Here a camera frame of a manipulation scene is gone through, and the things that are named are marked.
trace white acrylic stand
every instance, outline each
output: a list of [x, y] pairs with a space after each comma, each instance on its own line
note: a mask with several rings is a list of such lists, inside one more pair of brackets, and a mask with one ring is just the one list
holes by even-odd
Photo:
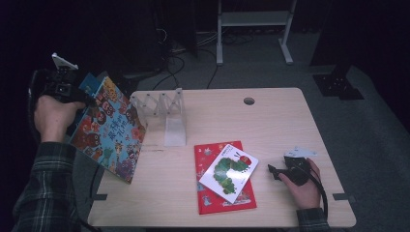
[[147, 117], [160, 117], [164, 124], [164, 146], [186, 146], [186, 115], [182, 89], [176, 89], [173, 98], [168, 95], [166, 93], [147, 94], [140, 99], [134, 92], [131, 103], [135, 106], [138, 118], [146, 129], [148, 128]]

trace plaid shirt sleeve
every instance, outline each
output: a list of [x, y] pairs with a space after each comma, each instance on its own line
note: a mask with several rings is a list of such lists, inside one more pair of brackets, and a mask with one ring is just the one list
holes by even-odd
[[328, 221], [321, 208], [296, 211], [301, 232], [331, 231]]
[[30, 180], [18, 198], [13, 231], [80, 231], [73, 189], [75, 147], [40, 144]]

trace finger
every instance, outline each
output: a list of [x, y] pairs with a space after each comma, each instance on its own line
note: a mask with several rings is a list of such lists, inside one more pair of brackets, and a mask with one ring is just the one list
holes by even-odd
[[313, 170], [314, 173], [318, 175], [317, 178], [320, 179], [320, 169], [317, 167], [316, 163], [313, 162], [310, 158], [307, 158], [308, 163], [310, 164], [311, 169]]
[[75, 109], [82, 109], [82, 108], [85, 107], [84, 102], [74, 101], [74, 102], [71, 102], [71, 103], [75, 106]]
[[49, 98], [50, 98], [50, 96], [48, 96], [48, 95], [42, 95], [42, 96], [40, 96], [40, 97], [37, 99], [37, 102], [36, 102], [36, 109], [37, 109], [37, 107], [39, 106], [39, 104], [44, 104], [44, 103], [46, 103], [47, 101], [49, 101]]
[[287, 185], [288, 188], [292, 189], [296, 185], [283, 173], [279, 173], [280, 179]]
[[43, 102], [57, 102], [56, 99], [54, 99], [52, 96], [50, 95], [41, 95], [39, 97], [39, 101], [43, 101]]

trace white shelf leg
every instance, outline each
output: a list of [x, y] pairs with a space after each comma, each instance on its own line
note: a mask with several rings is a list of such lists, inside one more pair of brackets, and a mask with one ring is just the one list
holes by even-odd
[[217, 65], [223, 64], [222, 57], [222, 5], [221, 0], [218, 2], [218, 41], [217, 41]]
[[287, 65], [293, 65], [293, 59], [290, 55], [289, 49], [287, 48], [287, 38], [289, 37], [290, 27], [292, 25], [293, 14], [295, 13], [297, 0], [293, 0], [292, 6], [290, 7], [289, 15], [287, 16], [286, 26], [284, 28], [283, 38], [279, 39], [280, 48], [282, 50], [284, 59]]

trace red book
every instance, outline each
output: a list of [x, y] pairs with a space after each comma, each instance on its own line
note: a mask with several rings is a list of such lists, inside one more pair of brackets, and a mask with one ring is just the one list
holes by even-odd
[[233, 204], [199, 183], [199, 179], [201, 179], [202, 175], [227, 144], [231, 144], [243, 150], [241, 141], [201, 144], [193, 147], [195, 153], [198, 210], [200, 215], [256, 208], [256, 201], [250, 180], [247, 181], [242, 192]]

